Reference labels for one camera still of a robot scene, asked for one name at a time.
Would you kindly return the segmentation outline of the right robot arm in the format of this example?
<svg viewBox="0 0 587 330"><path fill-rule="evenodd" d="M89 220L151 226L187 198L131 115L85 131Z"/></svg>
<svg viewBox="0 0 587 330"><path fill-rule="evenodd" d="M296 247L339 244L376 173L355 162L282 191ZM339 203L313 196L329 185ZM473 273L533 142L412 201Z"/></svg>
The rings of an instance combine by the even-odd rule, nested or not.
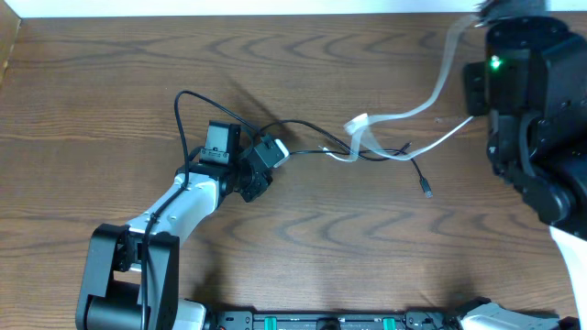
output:
<svg viewBox="0 0 587 330"><path fill-rule="evenodd" d="M487 116L486 154L549 228L586 326L586 39L560 19L495 20L463 69L467 111Z"/></svg>

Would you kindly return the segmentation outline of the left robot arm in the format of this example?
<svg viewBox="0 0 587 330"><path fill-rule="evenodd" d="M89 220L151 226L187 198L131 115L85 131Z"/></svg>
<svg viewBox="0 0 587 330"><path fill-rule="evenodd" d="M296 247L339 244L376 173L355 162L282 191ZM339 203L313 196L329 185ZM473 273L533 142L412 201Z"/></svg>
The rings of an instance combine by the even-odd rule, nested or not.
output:
<svg viewBox="0 0 587 330"><path fill-rule="evenodd" d="M248 148L241 127L210 122L205 144L185 149L170 189L124 225L102 224L88 248L75 324L79 329L206 329L206 307L179 296L179 252L232 192L247 203L288 160L269 134Z"/></svg>

